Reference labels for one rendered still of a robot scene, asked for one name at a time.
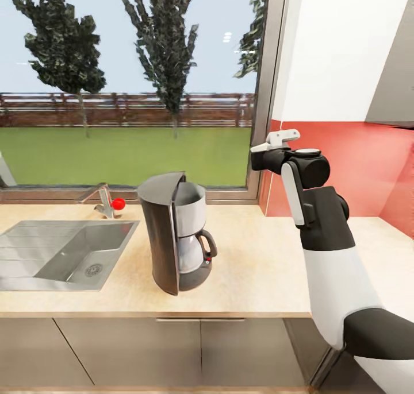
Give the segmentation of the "paper coffee filter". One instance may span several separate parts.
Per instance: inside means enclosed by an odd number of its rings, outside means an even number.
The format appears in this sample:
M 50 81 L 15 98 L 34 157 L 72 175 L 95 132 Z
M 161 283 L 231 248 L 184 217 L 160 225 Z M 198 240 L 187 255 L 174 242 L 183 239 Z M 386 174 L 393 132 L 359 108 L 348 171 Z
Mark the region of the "paper coffee filter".
M 258 146 L 255 146 L 254 148 L 250 148 L 251 152 L 258 152 L 258 151 L 263 151 L 263 150 L 267 150 L 267 147 L 270 144 L 268 144 L 267 142 Z M 287 142 L 282 142 L 282 147 L 283 148 L 289 148 Z

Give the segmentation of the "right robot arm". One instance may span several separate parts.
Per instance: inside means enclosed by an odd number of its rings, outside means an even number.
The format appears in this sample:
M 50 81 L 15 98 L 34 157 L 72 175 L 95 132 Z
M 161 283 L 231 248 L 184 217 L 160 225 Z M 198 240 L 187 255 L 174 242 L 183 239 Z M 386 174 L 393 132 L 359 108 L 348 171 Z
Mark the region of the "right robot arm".
M 414 394 L 414 322 L 386 310 L 347 223 L 350 210 L 333 186 L 318 149 L 282 142 L 297 129 L 270 132 L 267 150 L 252 152 L 254 171 L 282 176 L 300 239 L 312 318 L 326 342 L 345 350 L 386 394 Z

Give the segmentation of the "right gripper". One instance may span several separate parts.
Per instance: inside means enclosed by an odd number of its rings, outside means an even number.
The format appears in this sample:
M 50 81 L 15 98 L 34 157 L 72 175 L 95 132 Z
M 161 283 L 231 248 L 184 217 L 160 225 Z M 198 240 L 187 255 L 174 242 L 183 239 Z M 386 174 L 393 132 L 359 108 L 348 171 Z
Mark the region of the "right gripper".
M 273 169 L 273 161 L 275 157 L 290 148 L 263 150 L 251 153 L 251 165 L 254 171 L 261 171 L 267 169 L 270 172 L 276 173 Z

